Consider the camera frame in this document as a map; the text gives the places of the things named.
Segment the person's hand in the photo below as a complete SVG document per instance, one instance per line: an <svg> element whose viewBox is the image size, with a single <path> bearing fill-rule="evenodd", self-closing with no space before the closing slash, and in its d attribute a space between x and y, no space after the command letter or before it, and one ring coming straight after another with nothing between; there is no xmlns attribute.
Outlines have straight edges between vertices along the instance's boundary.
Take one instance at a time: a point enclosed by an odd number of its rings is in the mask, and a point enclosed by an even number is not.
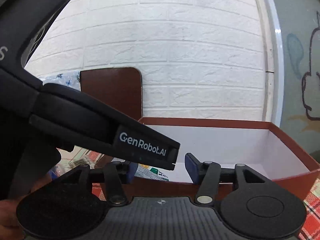
<svg viewBox="0 0 320 240"><path fill-rule="evenodd" d="M0 239L1 240L20 240L24 239L23 230L19 226L16 217L17 200L1 200L0 211Z"/></svg>

